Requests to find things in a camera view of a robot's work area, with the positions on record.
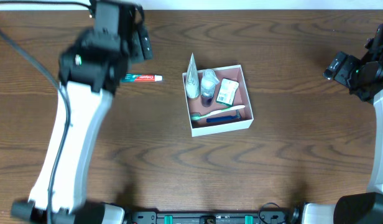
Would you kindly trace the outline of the Colgate toothpaste tube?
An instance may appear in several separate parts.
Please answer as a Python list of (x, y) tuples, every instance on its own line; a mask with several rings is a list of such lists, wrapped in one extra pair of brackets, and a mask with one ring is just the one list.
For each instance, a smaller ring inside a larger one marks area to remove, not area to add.
[(123, 83), (135, 83), (135, 82), (161, 82), (163, 76), (161, 75), (147, 75), (147, 74), (133, 74), (128, 73), (121, 79)]

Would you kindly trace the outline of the white Pantene conditioner tube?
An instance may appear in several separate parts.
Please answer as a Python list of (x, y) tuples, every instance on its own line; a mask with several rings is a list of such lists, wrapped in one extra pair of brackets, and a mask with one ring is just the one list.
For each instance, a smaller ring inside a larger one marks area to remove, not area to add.
[(200, 95), (200, 81), (196, 68), (194, 54), (191, 54), (188, 64), (187, 76), (185, 81), (185, 90), (187, 97), (190, 99), (198, 98)]

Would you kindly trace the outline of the clear purple soap pump bottle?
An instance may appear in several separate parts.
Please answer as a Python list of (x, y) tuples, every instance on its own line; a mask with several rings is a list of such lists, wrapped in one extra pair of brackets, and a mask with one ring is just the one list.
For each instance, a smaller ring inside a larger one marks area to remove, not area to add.
[(214, 70), (207, 69), (203, 72), (200, 85), (200, 95), (201, 104), (204, 107), (209, 107), (212, 105), (215, 89), (218, 83), (219, 79), (217, 78)]

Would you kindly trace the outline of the green white toothbrush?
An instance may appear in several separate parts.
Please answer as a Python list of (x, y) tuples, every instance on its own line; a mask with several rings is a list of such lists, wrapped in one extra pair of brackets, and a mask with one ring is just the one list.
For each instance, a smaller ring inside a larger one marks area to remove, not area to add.
[(225, 108), (225, 109), (221, 109), (221, 110), (215, 110), (215, 111), (209, 112), (208, 114), (205, 114), (205, 115), (201, 115), (199, 113), (195, 113), (195, 114), (192, 114), (190, 116), (190, 120), (191, 121), (199, 121), (199, 120), (201, 120), (203, 118), (207, 118), (207, 117), (214, 116), (214, 115), (217, 115), (217, 114), (220, 114), (220, 113), (224, 113), (224, 112), (228, 112), (228, 111), (244, 109), (245, 107), (246, 107), (245, 105), (236, 105), (236, 106), (231, 106), (229, 108)]

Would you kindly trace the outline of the green white soap bar box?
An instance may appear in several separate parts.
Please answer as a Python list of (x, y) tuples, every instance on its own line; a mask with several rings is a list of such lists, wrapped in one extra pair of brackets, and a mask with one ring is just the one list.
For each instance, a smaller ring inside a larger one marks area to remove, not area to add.
[(232, 106), (239, 83), (227, 78), (222, 79), (216, 102), (223, 105)]

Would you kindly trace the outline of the blue disposable razor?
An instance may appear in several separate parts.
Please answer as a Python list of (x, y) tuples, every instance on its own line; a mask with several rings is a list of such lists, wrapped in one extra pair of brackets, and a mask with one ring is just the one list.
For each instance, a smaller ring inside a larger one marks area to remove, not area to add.
[(215, 117), (215, 118), (207, 118), (206, 122), (207, 123), (222, 123), (222, 122), (228, 122), (228, 121), (239, 121), (241, 120), (241, 114), (237, 110), (236, 114), (234, 116), (220, 116), (220, 117)]

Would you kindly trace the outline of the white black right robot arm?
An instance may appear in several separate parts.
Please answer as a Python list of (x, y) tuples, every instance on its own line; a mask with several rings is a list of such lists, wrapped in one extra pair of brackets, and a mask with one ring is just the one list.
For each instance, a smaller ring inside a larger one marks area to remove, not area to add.
[(374, 163), (366, 192), (343, 196), (335, 204), (306, 203), (300, 223), (383, 223), (383, 24), (365, 48), (360, 59), (338, 52), (323, 76), (374, 107)]

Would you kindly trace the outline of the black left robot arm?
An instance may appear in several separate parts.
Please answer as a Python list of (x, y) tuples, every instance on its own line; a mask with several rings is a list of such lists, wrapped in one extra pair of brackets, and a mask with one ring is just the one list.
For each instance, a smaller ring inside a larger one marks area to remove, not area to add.
[(32, 223), (126, 223), (111, 203), (88, 203), (86, 186), (101, 124), (134, 63), (152, 58), (141, 5), (92, 1), (94, 26), (59, 58), (58, 106), (47, 154), (27, 200), (11, 215)]

